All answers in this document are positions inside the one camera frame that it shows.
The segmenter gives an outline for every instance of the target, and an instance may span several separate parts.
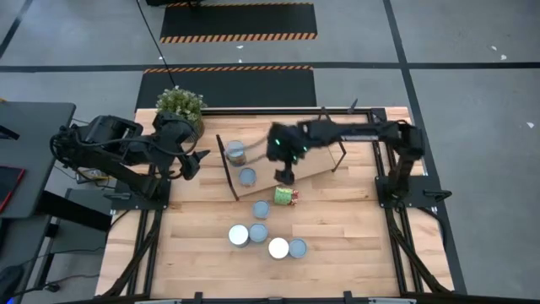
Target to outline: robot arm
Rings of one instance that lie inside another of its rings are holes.
[[[275,178],[287,185],[294,182],[292,165],[303,159],[310,149],[327,147],[340,140],[388,143],[400,157],[389,174],[387,191],[399,198],[408,192],[408,177],[414,161],[424,155],[421,130],[405,121],[340,124],[311,120],[298,122],[295,126],[274,123],[267,139],[267,158],[285,163],[284,170],[276,171]]]
[[[199,170],[200,160],[209,150],[188,155],[181,143],[192,134],[192,125],[169,112],[160,112],[152,123],[155,132],[141,135],[143,127],[135,122],[113,116],[96,117],[88,126],[73,124],[61,128],[51,138],[51,152],[66,167],[96,168],[125,182],[136,193],[152,199],[162,179],[183,176],[191,180]],[[181,171],[171,176],[169,168],[178,159]],[[161,175],[140,175],[126,166],[155,165]]]

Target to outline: black mat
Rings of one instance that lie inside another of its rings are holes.
[[[273,41],[315,39],[315,10],[309,3],[185,3],[165,10],[161,42]]]
[[[291,67],[293,69],[258,70],[264,67],[256,67],[257,70],[176,72],[172,75],[178,86],[203,95],[204,102],[211,107],[316,106],[313,71],[307,66],[285,66]],[[172,87],[169,75],[164,71],[150,69],[145,72],[138,93],[138,109],[155,108],[157,96]]]

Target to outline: wooden table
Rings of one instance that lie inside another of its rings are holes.
[[[386,113],[389,120],[410,121],[406,107],[386,108]],[[144,125],[145,133],[153,131],[153,117],[153,110],[138,111],[136,121]],[[173,181],[170,207],[161,222],[152,298],[193,298],[196,291],[202,291],[205,298],[341,297],[345,290],[351,290],[353,296],[399,295],[386,219],[377,203],[377,172],[370,143],[344,143],[347,155],[336,172],[297,181],[294,188],[300,191],[300,201],[295,207],[271,206],[264,221],[269,238],[302,237],[309,247],[305,258],[275,261],[267,254],[267,243],[241,249],[229,244],[229,228],[257,222],[251,206],[258,199],[272,200],[273,189],[248,194],[236,202],[215,135],[250,132],[262,120],[296,122],[312,117],[205,117],[206,132],[197,150],[211,149],[212,153],[202,160],[192,181]],[[332,120],[365,122],[365,116],[332,115]],[[330,151],[336,159],[342,153],[337,145]],[[388,171],[386,151],[382,153]],[[413,174],[423,171],[418,162]],[[440,283],[452,289],[437,222],[416,209],[409,209],[408,216],[418,255]],[[139,213],[132,211],[109,234],[96,294],[107,290],[130,260],[138,219]],[[413,290],[408,261],[403,259],[408,289]],[[139,270],[138,291],[142,290],[145,263]]]

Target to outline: gray floor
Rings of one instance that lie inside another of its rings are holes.
[[[0,40],[22,3],[0,2]],[[313,3],[317,41],[177,44],[162,50],[170,63],[397,61],[382,0]],[[391,4],[409,62],[540,61],[538,0]],[[164,9],[143,4],[143,10],[157,35]],[[159,63],[159,54],[133,0],[34,0],[0,58],[0,66],[150,63]],[[540,70],[413,70],[412,75],[442,186],[454,193],[446,203],[468,292],[540,299]],[[132,118],[141,77],[140,72],[0,73],[0,97],[73,102],[75,117],[83,120],[105,113]],[[356,98],[358,106],[409,106],[396,69],[317,68],[314,79],[321,106],[348,106]],[[72,185],[54,171],[47,188],[63,195]],[[55,262],[51,279],[99,269],[99,256],[65,255]],[[77,279],[56,294],[36,292],[25,302],[88,298],[95,282]],[[45,298],[38,300],[39,295]]]

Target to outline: orange and black striped tape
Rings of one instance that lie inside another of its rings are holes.
[[[210,67],[210,68],[147,68],[143,73],[184,73],[184,72],[225,72],[225,71],[262,71],[262,70],[292,70],[313,69],[311,66],[234,66],[234,67]]]
[[[313,40],[316,33],[189,35],[161,37],[161,43],[229,42],[229,41],[291,41]]]
[[[313,5],[313,3],[210,3],[210,4],[200,4],[202,7],[216,7],[216,6],[257,6],[257,5],[294,5],[294,4],[304,4],[304,5]],[[186,7],[187,3],[172,3],[167,5],[167,8],[172,7]]]

